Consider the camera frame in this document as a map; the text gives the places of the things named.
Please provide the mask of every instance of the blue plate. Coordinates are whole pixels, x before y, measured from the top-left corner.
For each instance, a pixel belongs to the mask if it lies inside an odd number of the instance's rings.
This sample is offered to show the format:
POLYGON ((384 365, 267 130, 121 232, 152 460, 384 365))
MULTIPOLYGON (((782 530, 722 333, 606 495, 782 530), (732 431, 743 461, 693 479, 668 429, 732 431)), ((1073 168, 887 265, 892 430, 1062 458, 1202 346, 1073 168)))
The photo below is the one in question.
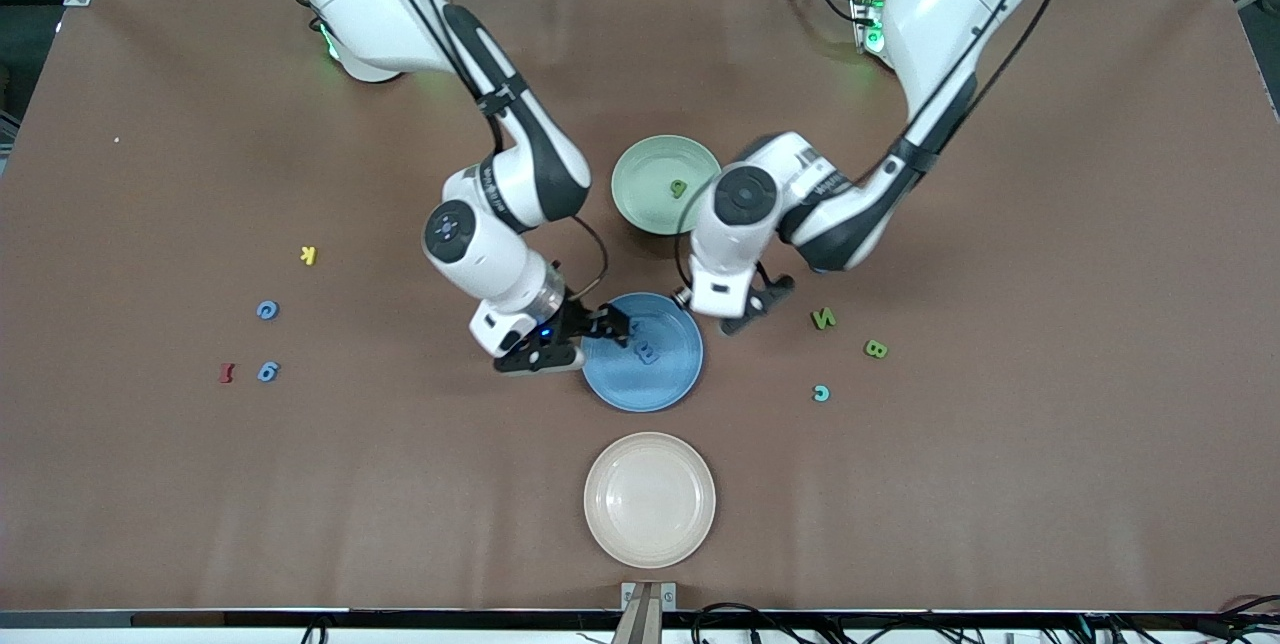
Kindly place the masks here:
POLYGON ((582 339, 582 374, 591 390, 628 412, 655 412, 678 402, 703 371, 703 334, 689 312, 649 292, 612 302, 631 318, 626 347, 582 339))

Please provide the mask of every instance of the brown table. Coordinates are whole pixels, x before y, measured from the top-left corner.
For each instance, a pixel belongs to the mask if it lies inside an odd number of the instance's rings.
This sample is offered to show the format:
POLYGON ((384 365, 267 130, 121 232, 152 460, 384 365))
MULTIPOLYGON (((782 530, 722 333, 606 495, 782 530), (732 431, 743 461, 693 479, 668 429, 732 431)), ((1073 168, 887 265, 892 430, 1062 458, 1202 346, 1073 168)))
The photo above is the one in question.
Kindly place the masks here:
MULTIPOLYGON (((632 142, 728 161, 795 128, 856 173, 904 120, 820 0, 458 1, 594 165, 600 297, 676 283, 611 205, 632 142)), ((0 182, 0 607, 616 606, 646 572, 581 485, 640 430, 716 475, 705 544, 648 574, 685 606, 1280 589, 1280 128, 1229 0, 1055 1, 870 260, 818 278, 774 246, 799 292, 733 339, 703 321, 699 385, 655 415, 490 371, 417 239, 483 120, 451 76, 347 79, 306 19, 68 12, 0 182)), ((593 275, 572 224, 529 238, 593 275)))

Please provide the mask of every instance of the plate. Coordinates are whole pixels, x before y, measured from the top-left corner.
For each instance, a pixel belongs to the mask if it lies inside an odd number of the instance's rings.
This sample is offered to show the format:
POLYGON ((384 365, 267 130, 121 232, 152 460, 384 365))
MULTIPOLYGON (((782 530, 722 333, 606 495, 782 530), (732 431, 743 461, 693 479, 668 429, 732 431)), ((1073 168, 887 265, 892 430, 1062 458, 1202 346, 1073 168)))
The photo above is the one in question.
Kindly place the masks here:
POLYGON ((716 481, 690 444, 641 431, 595 457, 582 510, 591 536, 614 559, 636 568, 669 567, 707 539, 716 481))
POLYGON ((611 183, 613 204, 627 221, 650 234, 684 234, 698 219, 691 206, 695 197, 718 174, 719 163, 708 147, 677 134, 658 134, 632 143, 618 157, 611 183), (684 184, 678 197, 672 189, 676 183, 684 184))
POLYGON ((652 292, 609 302, 631 319, 626 347, 613 339, 582 339, 582 374, 609 406, 655 412, 675 405, 703 371, 703 333, 690 312, 652 292))

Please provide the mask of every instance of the green led indicator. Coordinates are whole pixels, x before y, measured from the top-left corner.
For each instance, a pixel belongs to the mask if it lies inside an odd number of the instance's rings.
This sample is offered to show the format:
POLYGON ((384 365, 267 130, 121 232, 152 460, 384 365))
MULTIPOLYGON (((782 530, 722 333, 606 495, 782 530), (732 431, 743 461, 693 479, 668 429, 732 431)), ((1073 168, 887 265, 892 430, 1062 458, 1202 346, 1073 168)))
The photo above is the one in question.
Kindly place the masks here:
POLYGON ((333 38, 329 37, 328 26, 320 24, 320 35, 323 35, 325 44, 329 44, 329 58, 338 61, 338 47, 333 46, 333 38))

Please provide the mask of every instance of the robotic arm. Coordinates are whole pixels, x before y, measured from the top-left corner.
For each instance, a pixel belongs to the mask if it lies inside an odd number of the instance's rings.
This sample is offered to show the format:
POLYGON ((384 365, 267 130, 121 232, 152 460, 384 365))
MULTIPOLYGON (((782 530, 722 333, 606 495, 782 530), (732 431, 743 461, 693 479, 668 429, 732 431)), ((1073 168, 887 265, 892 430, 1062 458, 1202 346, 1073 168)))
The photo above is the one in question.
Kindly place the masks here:
POLYGON ((685 293, 696 312, 732 334, 791 288, 751 287, 771 234, 818 271, 867 259, 899 202, 928 173, 968 115, 974 69, 997 26, 1023 0, 855 0, 858 41, 895 67, 909 124, 865 183, 854 184, 796 133, 773 134, 739 155, 704 197, 685 293))
POLYGON ((591 175, 502 47, 471 12, 444 0, 306 0, 348 74, 385 82, 407 70, 452 70, 494 129, 495 151, 453 174, 431 213, 422 251, 480 300, 476 342, 504 374, 580 369, 575 337, 625 342, 622 312, 588 311, 562 275, 520 237, 575 216, 591 175), (515 142, 503 149, 502 133, 515 142), (538 334, 534 330, 541 328, 538 334))

